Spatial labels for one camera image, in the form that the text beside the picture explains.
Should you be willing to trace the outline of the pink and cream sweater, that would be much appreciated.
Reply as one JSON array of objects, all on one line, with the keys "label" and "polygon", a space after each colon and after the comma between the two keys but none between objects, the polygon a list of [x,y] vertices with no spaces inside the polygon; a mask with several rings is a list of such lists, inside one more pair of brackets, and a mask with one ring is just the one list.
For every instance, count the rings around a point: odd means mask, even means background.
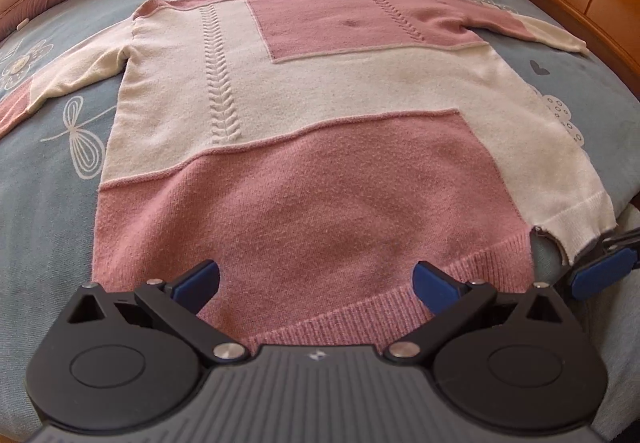
[{"label": "pink and cream sweater", "polygon": [[428,313],[416,262],[525,290],[530,234],[567,261],[615,225],[579,140],[490,46],[582,40],[468,0],[149,0],[14,88],[9,132],[119,76],[92,276],[205,260],[205,317],[249,345],[390,341]]}]

